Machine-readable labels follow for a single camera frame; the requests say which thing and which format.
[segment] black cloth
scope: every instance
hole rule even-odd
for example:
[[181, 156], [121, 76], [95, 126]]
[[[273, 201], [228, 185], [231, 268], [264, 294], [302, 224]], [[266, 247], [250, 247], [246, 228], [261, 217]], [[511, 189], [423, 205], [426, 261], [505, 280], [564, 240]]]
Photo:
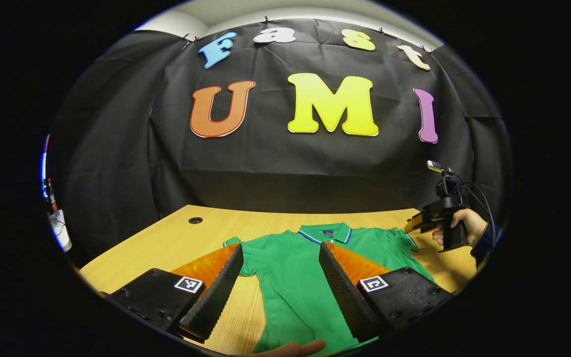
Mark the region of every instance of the black cloth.
[[[254, 43], [268, 27], [290, 27], [296, 40]], [[349, 47], [342, 29], [364, 32], [376, 49]], [[204, 68], [198, 50], [229, 31], [237, 33], [231, 55]], [[401, 44], [420, 51], [431, 70], [411, 63], [396, 48]], [[51, 130], [46, 170], [73, 244], [96, 257], [187, 204], [294, 213], [420, 209], [438, 199], [440, 176], [426, 169], [427, 160], [474, 181], [501, 217], [508, 136], [488, 93], [477, 90], [481, 83], [454, 57], [446, 47], [429, 54], [393, 36], [325, 20], [251, 23], [196, 43], [133, 32], [81, 76]], [[379, 135], [346, 134], [346, 113], [334, 132], [317, 113], [316, 133], [289, 132], [296, 98], [287, 78], [302, 72], [319, 75], [333, 92], [348, 75], [370, 79]], [[211, 110], [221, 120], [229, 112], [229, 84], [247, 80], [256, 86], [236, 131], [218, 138], [192, 133], [196, 90], [222, 88]], [[437, 144], [418, 138], [413, 88], [434, 97]], [[472, 208], [481, 214], [476, 203]]]

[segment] shirt collar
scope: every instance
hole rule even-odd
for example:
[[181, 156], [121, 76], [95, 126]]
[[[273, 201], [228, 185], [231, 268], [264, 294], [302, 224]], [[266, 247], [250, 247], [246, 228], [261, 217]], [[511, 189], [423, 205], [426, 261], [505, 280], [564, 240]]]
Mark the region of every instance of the shirt collar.
[[351, 239], [351, 227], [345, 223], [301, 226], [299, 234], [316, 244], [321, 244], [321, 242], [329, 240], [335, 240], [347, 244]]

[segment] table surface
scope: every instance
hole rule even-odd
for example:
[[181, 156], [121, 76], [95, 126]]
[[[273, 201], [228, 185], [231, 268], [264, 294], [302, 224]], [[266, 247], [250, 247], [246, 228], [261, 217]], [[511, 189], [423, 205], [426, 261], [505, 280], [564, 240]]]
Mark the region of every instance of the table surface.
[[[344, 222], [352, 228], [404, 228], [415, 209], [345, 214], [267, 213], [185, 206], [136, 233], [98, 256], [79, 273], [98, 291], [109, 294], [151, 268], [172, 271], [215, 249], [222, 242], [239, 237], [249, 241], [265, 235], [296, 232], [301, 225]], [[189, 219], [204, 221], [190, 224]], [[410, 233], [420, 251], [413, 256], [435, 278], [440, 287], [453, 292], [461, 289], [476, 272], [470, 247], [438, 253], [441, 246], [431, 233]], [[256, 276], [238, 276], [211, 337], [203, 344], [225, 354], [251, 353], [261, 337], [266, 320], [259, 281]]]

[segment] hand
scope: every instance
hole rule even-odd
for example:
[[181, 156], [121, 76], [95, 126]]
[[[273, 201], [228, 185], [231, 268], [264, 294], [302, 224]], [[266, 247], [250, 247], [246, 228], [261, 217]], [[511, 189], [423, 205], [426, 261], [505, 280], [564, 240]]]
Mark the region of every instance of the hand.
[[253, 353], [252, 355], [236, 355], [236, 357], [307, 357], [320, 352], [327, 346], [323, 340], [314, 340], [303, 346], [298, 343], [288, 343], [271, 351]]
[[[457, 212], [453, 213], [451, 228], [457, 226], [460, 221], [464, 221], [468, 244], [474, 248], [486, 231], [486, 228], [488, 228], [488, 222], [483, 220], [482, 217], [480, 217], [480, 215], [478, 215], [475, 211], [468, 208], [464, 208], [464, 210], [458, 210]], [[438, 230], [433, 231], [433, 240], [437, 241], [439, 245], [444, 245], [444, 231], [442, 231], [442, 222], [438, 224]]]

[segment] white object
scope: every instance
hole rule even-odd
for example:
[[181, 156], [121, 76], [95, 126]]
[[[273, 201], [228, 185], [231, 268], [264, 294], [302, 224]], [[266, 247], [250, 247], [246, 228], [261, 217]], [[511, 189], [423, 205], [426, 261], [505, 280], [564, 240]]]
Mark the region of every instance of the white object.
[[61, 249], [63, 249], [63, 251], [70, 250], [70, 248], [72, 248], [72, 241], [70, 241], [70, 236], [67, 234], [63, 210], [57, 210], [55, 213], [51, 214], [50, 223], [52, 224], [54, 235], [57, 237], [57, 241], [61, 245]]

